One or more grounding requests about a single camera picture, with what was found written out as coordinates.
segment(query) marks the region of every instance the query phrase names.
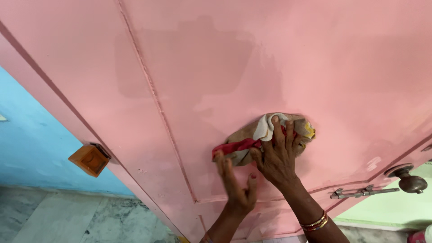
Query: metal latch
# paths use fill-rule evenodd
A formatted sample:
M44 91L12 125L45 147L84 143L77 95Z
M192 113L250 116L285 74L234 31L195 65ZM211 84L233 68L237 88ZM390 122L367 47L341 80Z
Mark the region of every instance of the metal latch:
M387 192L398 192L399 188L390 188L390 189L382 189L382 190L372 190L374 185L368 185L365 189L363 189L361 192L354 192L354 193L346 193L343 194L342 190L343 188L337 189L331 196L330 199L343 199L343 198L350 198L355 197L359 198L361 196L370 196L380 193L387 193Z

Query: bangle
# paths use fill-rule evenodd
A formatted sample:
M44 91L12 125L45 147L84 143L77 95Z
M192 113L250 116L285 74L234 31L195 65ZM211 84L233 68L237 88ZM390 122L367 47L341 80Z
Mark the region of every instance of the bangle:
M207 234L207 232L206 232L206 234L203 237L203 242L213 243L212 239L210 239L210 236L209 236L209 234Z
M328 222L328 216L327 216L326 212L324 211L323 216L320 219L318 219L317 221L315 221L314 223L308 224L308 225L300 224L300 226L305 231L314 231L314 230L321 229L324 225L327 224L327 222Z

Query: door panel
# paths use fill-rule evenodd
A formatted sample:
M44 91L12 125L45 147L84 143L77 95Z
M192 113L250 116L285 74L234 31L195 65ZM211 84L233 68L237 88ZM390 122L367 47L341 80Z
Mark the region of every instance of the door panel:
M431 10L429 2L15 0L0 3L0 32L40 76L34 82L197 242L226 202L212 148L264 113L301 113L317 129L296 173L332 217L363 200L331 200L336 189L382 187L391 166L430 159L432 150L420 150L432 143ZM243 186L250 172L254 164L235 168ZM235 239L300 234L281 193L258 179L257 207Z

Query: green wall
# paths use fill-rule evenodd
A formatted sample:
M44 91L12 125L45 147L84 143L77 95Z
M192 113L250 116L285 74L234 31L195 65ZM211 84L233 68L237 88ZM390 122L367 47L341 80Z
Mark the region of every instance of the green wall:
M432 162L426 162L410 174L423 177L429 184L422 194L399 191L369 196L334 220L413 229L432 224ZM399 181L385 188L399 187Z

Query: door knob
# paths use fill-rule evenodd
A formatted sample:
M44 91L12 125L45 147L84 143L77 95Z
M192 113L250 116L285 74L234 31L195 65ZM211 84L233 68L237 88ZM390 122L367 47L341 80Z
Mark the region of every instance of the door knob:
M420 176L411 176L409 172L413 168L413 164L401 164L388 169L384 175L386 177L399 177L399 187L402 191L420 194L428 187L428 183Z

